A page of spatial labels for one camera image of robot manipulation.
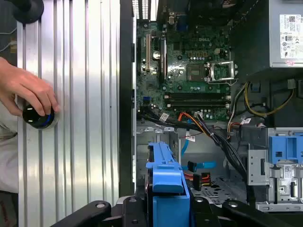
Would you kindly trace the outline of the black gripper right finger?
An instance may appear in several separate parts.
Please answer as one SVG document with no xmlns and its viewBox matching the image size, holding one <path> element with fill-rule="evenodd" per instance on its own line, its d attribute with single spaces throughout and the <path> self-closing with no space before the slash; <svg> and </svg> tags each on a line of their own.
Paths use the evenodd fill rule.
<svg viewBox="0 0 303 227">
<path fill-rule="evenodd" d="M 227 200 L 219 208 L 205 197 L 191 199 L 192 227 L 290 227 L 291 224 L 241 201 Z"/>
</svg>

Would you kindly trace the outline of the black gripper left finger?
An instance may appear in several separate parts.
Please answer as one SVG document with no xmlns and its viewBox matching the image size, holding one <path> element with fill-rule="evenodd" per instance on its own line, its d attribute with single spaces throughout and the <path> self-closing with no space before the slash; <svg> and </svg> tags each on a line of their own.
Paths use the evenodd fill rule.
<svg viewBox="0 0 303 227">
<path fill-rule="evenodd" d="M 144 200 L 134 196 L 123 198 L 111 206 L 107 201 L 93 201 L 68 215 L 54 227 L 147 227 Z"/>
</svg>

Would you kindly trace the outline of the person's bare hand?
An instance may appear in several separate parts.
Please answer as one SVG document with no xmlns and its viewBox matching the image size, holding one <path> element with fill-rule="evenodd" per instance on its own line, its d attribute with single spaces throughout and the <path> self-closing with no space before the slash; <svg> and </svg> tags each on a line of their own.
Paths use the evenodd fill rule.
<svg viewBox="0 0 303 227">
<path fill-rule="evenodd" d="M 0 101 L 14 116 L 22 111 L 15 102 L 19 96 L 30 103 L 40 116 L 49 115 L 51 109 L 60 110 L 53 88 L 34 74 L 0 59 Z"/>
</svg>

